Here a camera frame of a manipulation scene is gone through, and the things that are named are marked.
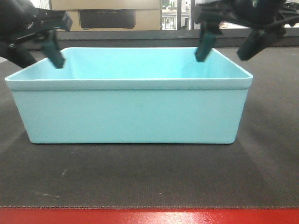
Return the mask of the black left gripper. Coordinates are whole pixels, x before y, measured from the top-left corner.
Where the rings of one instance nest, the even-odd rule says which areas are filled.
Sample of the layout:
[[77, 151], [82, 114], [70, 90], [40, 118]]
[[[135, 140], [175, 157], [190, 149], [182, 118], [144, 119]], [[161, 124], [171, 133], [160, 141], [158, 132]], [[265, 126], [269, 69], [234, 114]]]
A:
[[72, 20], [66, 11], [36, 8], [29, 0], [0, 2], [0, 56], [20, 68], [37, 62], [21, 44], [33, 41], [57, 69], [64, 67], [56, 31], [70, 31]]

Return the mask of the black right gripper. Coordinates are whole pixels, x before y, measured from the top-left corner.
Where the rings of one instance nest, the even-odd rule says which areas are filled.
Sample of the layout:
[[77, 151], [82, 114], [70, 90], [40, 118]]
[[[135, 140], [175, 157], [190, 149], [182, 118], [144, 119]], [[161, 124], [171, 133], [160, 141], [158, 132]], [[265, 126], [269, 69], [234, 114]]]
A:
[[285, 37], [285, 25], [299, 22], [299, 11], [286, 7], [284, 0], [215, 0], [195, 5], [195, 23], [200, 24], [197, 62], [204, 62], [220, 34], [218, 25], [229, 22], [252, 29], [237, 51], [248, 61]]

